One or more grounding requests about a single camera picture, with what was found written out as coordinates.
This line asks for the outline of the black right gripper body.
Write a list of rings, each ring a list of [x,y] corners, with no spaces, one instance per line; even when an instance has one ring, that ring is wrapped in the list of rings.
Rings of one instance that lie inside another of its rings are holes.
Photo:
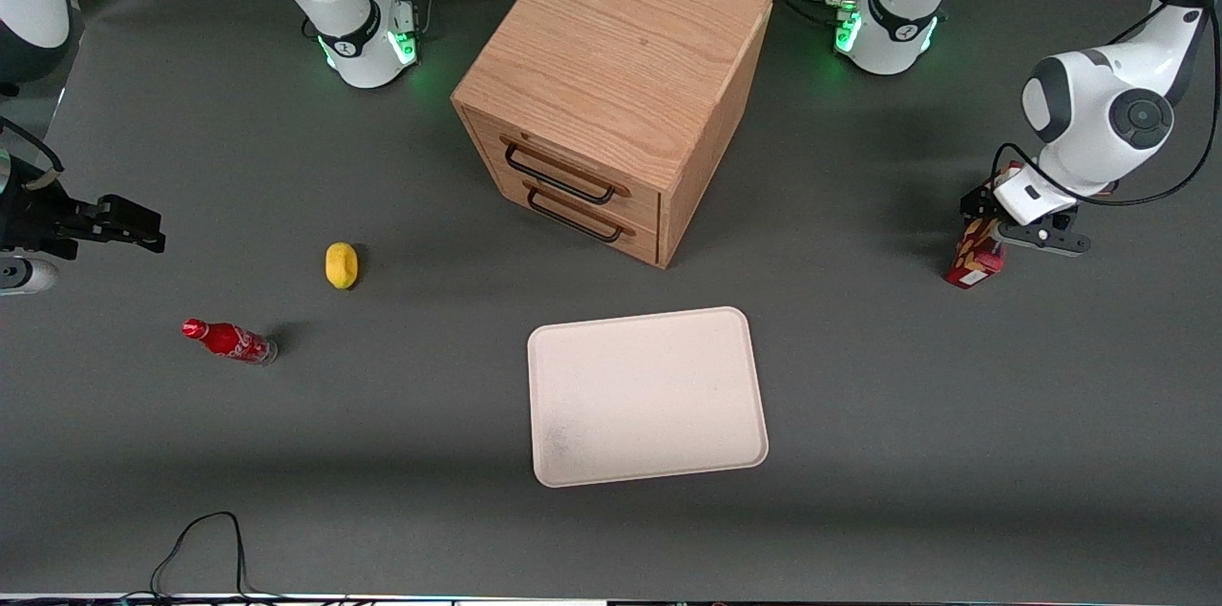
[[[57,177],[61,167],[42,171],[31,162],[1,162],[1,250],[34,250],[75,260],[78,241],[64,228],[77,215],[77,202]]]

